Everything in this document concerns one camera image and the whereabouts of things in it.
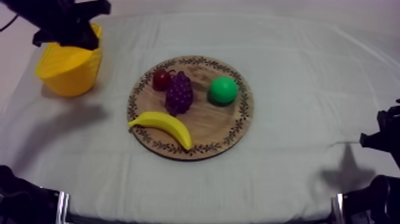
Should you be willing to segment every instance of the green ball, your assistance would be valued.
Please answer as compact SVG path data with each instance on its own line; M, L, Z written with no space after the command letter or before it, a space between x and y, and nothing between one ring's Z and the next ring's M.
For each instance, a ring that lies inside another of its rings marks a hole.
M238 85L229 77L218 77L211 82L210 96L219 103L232 102L238 95Z

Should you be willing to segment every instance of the white tablecloth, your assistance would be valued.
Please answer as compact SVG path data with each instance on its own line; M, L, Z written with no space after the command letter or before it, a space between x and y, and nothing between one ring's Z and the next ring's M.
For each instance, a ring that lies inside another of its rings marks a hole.
M347 27L229 13L98 20L96 86L53 95L31 59L0 121L0 164L71 194L71 211L168 223L282 222L327 216L329 198L399 176L389 154L362 149L376 113L400 97L400 41ZM149 68L181 55L214 57L248 81L247 135L209 160L146 150L127 131L127 99Z

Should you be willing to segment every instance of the purple grapes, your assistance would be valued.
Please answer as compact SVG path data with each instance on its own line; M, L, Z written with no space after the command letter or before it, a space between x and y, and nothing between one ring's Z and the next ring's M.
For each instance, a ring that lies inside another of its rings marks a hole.
M193 89L183 71L172 77L172 82L165 96L165 108L172 116L184 114L193 103Z

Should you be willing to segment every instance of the banana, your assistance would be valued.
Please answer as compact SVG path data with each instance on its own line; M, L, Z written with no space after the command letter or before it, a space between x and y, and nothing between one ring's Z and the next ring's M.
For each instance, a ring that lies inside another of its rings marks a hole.
M154 127L172 135L186 149L192 148L192 138L187 127L175 117L157 111L142 113L137 119L128 122L129 127L141 125L143 127Z

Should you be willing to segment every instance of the floral border pattern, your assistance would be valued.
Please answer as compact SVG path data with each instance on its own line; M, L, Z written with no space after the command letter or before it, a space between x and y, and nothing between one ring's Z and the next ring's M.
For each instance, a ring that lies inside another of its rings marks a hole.
M194 154L203 154L207 153L209 151L218 151L219 148L221 148L221 144L224 145L230 145L231 143L234 142L236 135L239 134L239 132L243 129L244 121L247 120L250 117L249 114L249 95L247 94L247 87L243 83L242 76L230 69L228 66L224 66L220 64L217 61L207 59L205 57L199 57L199 56L194 56L194 57L189 57L189 58L182 58L180 60L176 59L171 59L168 61L163 62L162 64L156 66L155 69L148 71L145 73L143 78L140 80L139 84L137 87L133 89L133 94L129 96L129 101L128 101L128 118L129 119L136 119L138 117L137 110L138 110L138 105L136 104L137 101L137 95L139 95L144 87L148 85L152 79L152 74L155 71L158 70L166 70L170 66L173 66L175 64L183 64L183 65L200 65L203 64L208 67L212 67L213 69L222 71L223 73L228 73L229 76L236 82L238 88L239 88L239 95L240 95L240 106L239 106L239 114L240 118L235 120L235 125L229 130L229 133L225 138L223 138L222 143L212 143L212 144L206 144L206 145L194 145L191 150L185 150L182 146L180 145L175 145L175 144L165 144L161 141L156 141L151 138L150 134L146 131L146 129L142 127L131 127L129 129L129 132L133 133L136 132L138 136L140 136L141 140L143 142L146 142L147 144L151 144L153 147L163 150L163 151L168 151L173 154L187 154L189 157L193 156Z

